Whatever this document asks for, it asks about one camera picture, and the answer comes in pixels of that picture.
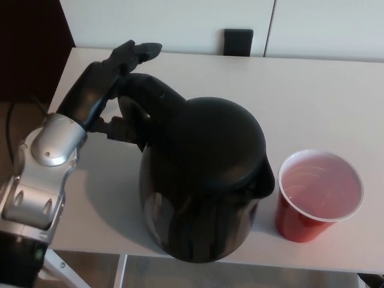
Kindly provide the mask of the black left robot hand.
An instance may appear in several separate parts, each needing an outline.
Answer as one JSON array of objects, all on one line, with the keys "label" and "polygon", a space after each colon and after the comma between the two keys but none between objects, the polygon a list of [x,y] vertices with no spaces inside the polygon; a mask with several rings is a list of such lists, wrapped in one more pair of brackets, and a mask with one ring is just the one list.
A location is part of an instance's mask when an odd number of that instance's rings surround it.
[{"label": "black left robot hand", "polygon": [[116,98],[130,73],[139,64],[156,58],[160,43],[136,44],[130,40],[113,49],[110,56],[92,62],[64,97],[57,112],[79,124],[87,133],[103,133],[108,139],[136,143],[137,136],[122,117],[110,122],[101,118],[106,103]]}]

